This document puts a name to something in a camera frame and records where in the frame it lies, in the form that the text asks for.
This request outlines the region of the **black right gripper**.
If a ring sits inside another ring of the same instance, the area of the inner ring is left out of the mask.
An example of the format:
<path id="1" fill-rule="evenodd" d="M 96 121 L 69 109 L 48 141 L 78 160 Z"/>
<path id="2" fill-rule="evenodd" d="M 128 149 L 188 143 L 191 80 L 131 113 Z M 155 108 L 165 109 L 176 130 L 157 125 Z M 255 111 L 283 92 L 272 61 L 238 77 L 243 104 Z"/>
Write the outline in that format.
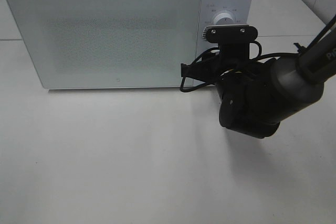
<path id="1" fill-rule="evenodd" d="M 189 65 L 181 63 L 181 77 L 191 78 L 204 83 L 214 83 L 226 72 L 243 67 L 250 59 L 209 57 Z"/>

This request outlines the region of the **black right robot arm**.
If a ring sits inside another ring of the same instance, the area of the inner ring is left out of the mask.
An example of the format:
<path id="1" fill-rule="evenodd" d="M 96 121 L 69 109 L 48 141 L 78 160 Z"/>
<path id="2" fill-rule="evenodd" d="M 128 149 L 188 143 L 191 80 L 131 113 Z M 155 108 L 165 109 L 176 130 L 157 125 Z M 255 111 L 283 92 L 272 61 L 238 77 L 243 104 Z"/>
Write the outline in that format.
<path id="1" fill-rule="evenodd" d="M 217 25 L 204 29 L 213 47 L 191 64 L 181 64 L 182 79 L 203 88 L 214 85 L 221 100 L 222 127 L 256 138 L 273 135 L 281 121 L 319 101 L 325 82 L 335 75 L 335 19 L 306 47 L 255 58 L 250 45 L 258 31 L 250 25 Z"/>

